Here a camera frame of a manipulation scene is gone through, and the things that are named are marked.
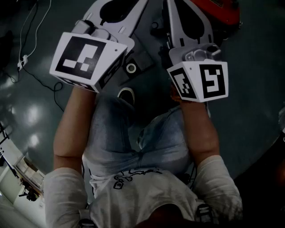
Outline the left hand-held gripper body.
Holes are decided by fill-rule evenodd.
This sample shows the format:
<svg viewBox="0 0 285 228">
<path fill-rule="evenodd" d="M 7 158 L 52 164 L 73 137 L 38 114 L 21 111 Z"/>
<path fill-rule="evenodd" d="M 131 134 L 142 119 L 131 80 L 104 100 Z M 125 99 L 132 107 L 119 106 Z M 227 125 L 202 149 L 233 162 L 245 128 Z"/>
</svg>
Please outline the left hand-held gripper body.
<svg viewBox="0 0 285 228">
<path fill-rule="evenodd" d="M 97 0 L 57 45 L 49 73 L 99 93 L 124 64 L 146 0 Z"/>
</svg>

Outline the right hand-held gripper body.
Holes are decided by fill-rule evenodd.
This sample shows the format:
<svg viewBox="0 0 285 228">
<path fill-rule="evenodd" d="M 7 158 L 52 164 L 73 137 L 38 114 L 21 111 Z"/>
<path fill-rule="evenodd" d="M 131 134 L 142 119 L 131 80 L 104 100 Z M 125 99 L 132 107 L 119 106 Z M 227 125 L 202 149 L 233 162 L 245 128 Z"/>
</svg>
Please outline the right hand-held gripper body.
<svg viewBox="0 0 285 228">
<path fill-rule="evenodd" d="M 167 72 L 182 100 L 208 102 L 228 96 L 228 64 L 214 43 L 205 14 L 189 0 L 167 1 Z"/>
</svg>

